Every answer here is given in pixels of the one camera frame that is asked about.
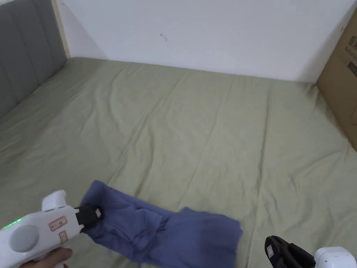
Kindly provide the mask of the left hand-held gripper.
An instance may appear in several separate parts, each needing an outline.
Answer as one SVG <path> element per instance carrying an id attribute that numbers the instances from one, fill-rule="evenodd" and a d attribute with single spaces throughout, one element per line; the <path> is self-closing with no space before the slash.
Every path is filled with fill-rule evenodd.
<path id="1" fill-rule="evenodd" d="M 43 198 L 41 211 L 28 214 L 0 231 L 1 265 L 21 265 L 40 261 L 51 251 L 67 246 L 80 233 L 102 219 L 99 206 L 73 208 L 63 190 Z"/>

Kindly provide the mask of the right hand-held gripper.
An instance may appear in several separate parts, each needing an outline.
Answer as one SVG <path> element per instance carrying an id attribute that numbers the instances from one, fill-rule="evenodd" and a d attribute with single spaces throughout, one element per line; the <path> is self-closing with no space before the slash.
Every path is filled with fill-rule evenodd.
<path id="1" fill-rule="evenodd" d="M 343 247 L 318 249 L 314 257 L 278 236 L 268 236 L 264 250 L 273 268 L 356 268 L 354 256 Z"/>

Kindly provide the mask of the person's left hand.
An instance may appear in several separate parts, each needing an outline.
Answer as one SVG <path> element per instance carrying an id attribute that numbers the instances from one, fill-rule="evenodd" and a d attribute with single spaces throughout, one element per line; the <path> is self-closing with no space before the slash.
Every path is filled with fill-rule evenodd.
<path id="1" fill-rule="evenodd" d="M 53 250 L 49 255 L 38 262 L 30 261 L 22 264 L 19 268 L 55 268 L 59 263 L 65 262 L 71 258 L 72 249 L 59 247 Z"/>

